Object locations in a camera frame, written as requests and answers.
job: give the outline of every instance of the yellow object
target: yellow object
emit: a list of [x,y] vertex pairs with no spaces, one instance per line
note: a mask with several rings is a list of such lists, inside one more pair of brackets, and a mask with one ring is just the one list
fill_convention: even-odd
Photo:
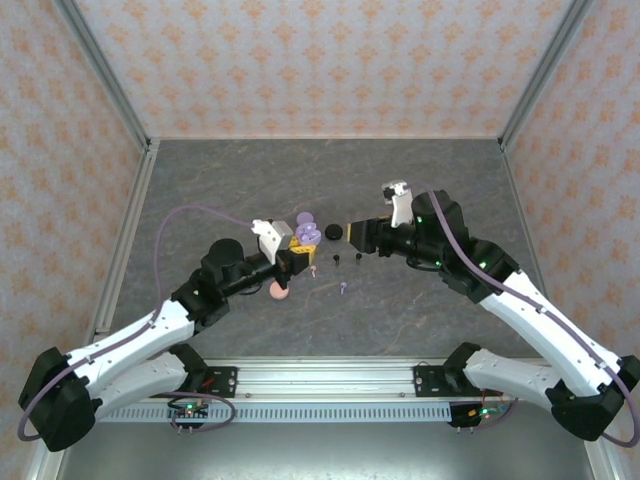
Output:
[[311,265],[313,263],[313,257],[316,254],[316,246],[315,245],[307,245],[307,246],[300,245],[299,247],[290,247],[289,250],[291,250],[293,253],[308,253],[309,254],[309,265]]

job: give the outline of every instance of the orange patterned wall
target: orange patterned wall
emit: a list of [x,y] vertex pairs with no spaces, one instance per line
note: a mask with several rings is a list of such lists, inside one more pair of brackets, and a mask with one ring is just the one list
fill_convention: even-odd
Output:
[[0,3],[0,477],[35,357],[77,346],[140,156],[51,0]]
[[638,32],[636,0],[596,0],[509,158],[553,300],[640,357]]
[[497,137],[570,3],[79,0],[170,137]]

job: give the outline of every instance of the black cap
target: black cap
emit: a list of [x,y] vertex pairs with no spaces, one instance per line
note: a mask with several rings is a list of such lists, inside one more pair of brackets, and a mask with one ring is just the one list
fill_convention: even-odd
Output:
[[337,223],[332,223],[325,228],[324,236],[329,240],[340,240],[342,238],[342,227]]

